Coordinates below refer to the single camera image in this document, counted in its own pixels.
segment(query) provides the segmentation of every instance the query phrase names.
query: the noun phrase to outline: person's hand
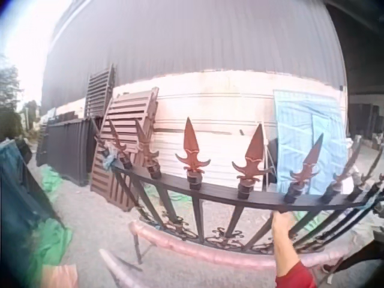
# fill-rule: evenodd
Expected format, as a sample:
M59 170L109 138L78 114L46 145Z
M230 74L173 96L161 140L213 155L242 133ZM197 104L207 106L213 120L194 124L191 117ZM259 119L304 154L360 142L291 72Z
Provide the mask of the person's hand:
M280 213L278 211L273 212L272 219L272 234L276 236L288 237L288 232L293 226L293 217L291 212Z

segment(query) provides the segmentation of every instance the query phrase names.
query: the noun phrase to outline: wooden pallet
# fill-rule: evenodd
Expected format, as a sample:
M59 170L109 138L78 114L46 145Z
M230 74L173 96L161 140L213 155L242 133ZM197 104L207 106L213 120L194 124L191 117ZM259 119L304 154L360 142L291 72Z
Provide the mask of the wooden pallet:
M134 164L143 163L143 155L137 149L137 131L134 119L138 119L144 132L148 137L153 131L153 123L157 111L158 88L151 91L139 93L123 93L110 100L106 115L101 125L101 138L104 140L113 140L110 125L107 119L110 119L118 134L120 141L127 145L127 151L131 152L131 161ZM97 146L94 155L94 162L91 174L91 191L94 191L107 199L108 202L116 205L124 211L129 211L133 204L123 192L121 186L117 183L111 172L103 169L101 155L102 149ZM121 174L128 186L129 178Z
M113 64L99 73L92 74L88 80L85 97L84 118L104 116L115 86L115 68Z

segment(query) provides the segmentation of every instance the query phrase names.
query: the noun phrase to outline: dirt ground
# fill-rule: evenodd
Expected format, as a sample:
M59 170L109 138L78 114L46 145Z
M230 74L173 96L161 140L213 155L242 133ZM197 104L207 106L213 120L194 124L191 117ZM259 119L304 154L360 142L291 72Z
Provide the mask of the dirt ground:
M370 148L363 147L358 161L359 169L367 171L375 154ZM28 167L41 183L41 170L44 166L37 168L33 156ZM384 172L384 162L379 164L377 171ZM100 248L140 267L142 272L136 272L136 275L148 287L275 287L274 270L250 271L218 266L150 246L145 240L140 240L141 250L146 253L143 264L139 266L134 253L133 237L128 231L128 223L138 219L136 211L122 212L97 193L91 192L89 186L78 187L70 181L63 181L57 194L53 204L55 210L65 225L73 231L73 240L62 264L76 264L80 287L115 287L115 282L98 253ZM187 210L184 205L176 207L178 209ZM213 207L211 211L211 219L208 217L206 220L217 221L217 212ZM220 213L230 215L231 211ZM378 261L369 261L355 265L334 275L332 285L325 284L322 287L360 287L378 264ZM324 276L319 267L314 267L312 272L317 279Z

